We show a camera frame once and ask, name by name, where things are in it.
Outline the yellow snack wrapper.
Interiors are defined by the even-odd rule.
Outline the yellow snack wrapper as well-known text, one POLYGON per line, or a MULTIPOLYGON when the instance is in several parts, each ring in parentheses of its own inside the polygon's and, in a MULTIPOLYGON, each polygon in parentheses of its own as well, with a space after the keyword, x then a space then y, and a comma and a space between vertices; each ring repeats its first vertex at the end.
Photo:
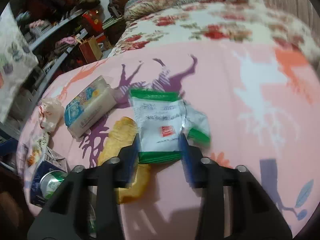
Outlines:
POLYGON ((27 154, 26 164, 28 167, 35 165, 46 152, 50 136, 48 132, 41 128, 36 128, 31 132, 29 140, 29 150, 27 154))

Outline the red white wrapper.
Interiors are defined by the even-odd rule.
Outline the red white wrapper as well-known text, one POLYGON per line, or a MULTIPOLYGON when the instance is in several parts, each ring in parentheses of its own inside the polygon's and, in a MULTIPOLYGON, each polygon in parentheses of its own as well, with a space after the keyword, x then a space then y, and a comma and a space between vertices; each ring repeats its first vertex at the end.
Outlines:
POLYGON ((55 98, 42 99, 39 104, 39 125, 47 133, 54 133, 65 109, 55 98))

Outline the blue white tissue pack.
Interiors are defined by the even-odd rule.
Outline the blue white tissue pack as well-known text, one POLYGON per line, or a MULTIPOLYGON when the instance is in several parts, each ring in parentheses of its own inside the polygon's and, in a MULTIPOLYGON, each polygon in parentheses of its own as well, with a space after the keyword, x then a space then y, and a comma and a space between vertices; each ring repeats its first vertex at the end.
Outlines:
POLYGON ((79 139, 115 105, 114 90, 99 76, 66 106, 65 125, 72 137, 79 139))

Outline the green white snack wrapper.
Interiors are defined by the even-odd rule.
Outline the green white snack wrapper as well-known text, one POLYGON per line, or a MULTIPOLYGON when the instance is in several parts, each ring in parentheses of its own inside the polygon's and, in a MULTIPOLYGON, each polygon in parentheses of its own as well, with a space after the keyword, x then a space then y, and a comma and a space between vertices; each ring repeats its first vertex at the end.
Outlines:
POLYGON ((181 134, 196 144, 210 144, 207 116, 185 102, 178 92, 131 89, 130 98, 140 139, 140 164, 180 160, 181 134))

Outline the crushed green soda can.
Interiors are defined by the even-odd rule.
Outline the crushed green soda can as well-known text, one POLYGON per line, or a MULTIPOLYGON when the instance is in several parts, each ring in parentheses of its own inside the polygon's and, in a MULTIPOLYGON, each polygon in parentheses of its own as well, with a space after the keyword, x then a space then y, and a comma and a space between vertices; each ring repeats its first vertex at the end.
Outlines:
POLYGON ((65 180, 67 175, 68 173, 59 170, 45 174, 40 180, 40 190, 43 198, 48 200, 65 180))

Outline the blue white milk carton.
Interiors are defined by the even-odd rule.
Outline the blue white milk carton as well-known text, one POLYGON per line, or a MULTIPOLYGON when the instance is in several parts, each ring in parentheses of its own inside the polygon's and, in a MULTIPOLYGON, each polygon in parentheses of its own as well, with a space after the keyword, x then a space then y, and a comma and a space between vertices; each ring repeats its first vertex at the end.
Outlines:
POLYGON ((51 148, 47 147, 46 152, 42 155, 41 159, 37 162, 35 172, 33 174, 30 185, 30 202, 38 207, 43 207, 47 202, 43 198, 40 190, 41 178, 52 171, 63 171, 68 173, 68 165, 66 159, 56 153, 51 148))

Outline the pink floral bed sheet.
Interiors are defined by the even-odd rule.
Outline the pink floral bed sheet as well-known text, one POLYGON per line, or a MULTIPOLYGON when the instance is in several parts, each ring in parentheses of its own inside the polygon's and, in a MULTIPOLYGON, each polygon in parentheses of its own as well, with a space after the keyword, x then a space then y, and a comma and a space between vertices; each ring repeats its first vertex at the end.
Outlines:
POLYGON ((278 46, 184 42, 58 76, 28 239, 292 239, 319 206, 319 78, 278 46), (95 216, 95 235, 88 216, 95 216))

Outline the brown paper gift bag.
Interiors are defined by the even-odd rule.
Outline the brown paper gift bag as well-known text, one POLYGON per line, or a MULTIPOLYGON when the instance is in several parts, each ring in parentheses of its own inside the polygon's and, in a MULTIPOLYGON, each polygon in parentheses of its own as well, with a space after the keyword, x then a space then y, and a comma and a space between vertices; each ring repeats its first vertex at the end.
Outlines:
POLYGON ((81 42, 79 47, 87 63, 99 61, 103 55, 94 36, 81 42))

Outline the white cactus print tote bag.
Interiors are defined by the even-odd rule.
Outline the white cactus print tote bag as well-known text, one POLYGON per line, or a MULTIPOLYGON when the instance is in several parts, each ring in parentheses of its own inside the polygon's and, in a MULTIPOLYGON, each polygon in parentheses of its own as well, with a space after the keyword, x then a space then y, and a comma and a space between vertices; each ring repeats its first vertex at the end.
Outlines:
POLYGON ((9 4, 1 14, 1 122, 5 122, 21 85, 38 65, 9 4))

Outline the red floral white bed sheet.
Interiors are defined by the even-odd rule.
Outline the red floral white bed sheet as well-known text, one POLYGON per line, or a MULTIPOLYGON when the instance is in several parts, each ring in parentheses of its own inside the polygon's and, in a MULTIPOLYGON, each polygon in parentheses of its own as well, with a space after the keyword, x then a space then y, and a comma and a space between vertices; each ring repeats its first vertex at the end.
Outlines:
POLYGON ((195 2, 139 16, 127 23, 109 55, 178 42, 221 40, 276 45, 300 51, 313 65, 319 63, 319 38, 296 16, 269 8, 263 0, 195 2))

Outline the red gift bag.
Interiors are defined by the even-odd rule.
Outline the red gift bag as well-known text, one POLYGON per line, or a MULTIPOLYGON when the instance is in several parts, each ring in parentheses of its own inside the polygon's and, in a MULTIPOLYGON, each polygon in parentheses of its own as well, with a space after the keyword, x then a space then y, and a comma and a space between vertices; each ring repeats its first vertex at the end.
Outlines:
POLYGON ((86 11, 81 20, 89 35, 98 36, 104 32, 103 23, 95 11, 86 11))

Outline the grey metal shelving unit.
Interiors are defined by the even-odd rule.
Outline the grey metal shelving unit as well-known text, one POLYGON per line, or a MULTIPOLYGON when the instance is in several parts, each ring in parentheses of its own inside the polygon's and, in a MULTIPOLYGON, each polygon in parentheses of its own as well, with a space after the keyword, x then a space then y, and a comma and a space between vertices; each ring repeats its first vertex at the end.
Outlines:
POLYGON ((1 122, 20 129, 40 98, 40 83, 44 80, 45 66, 57 61, 65 52, 57 48, 57 43, 79 32, 84 7, 78 0, 9 0, 8 4, 30 50, 38 60, 38 65, 16 94, 7 119, 1 122))

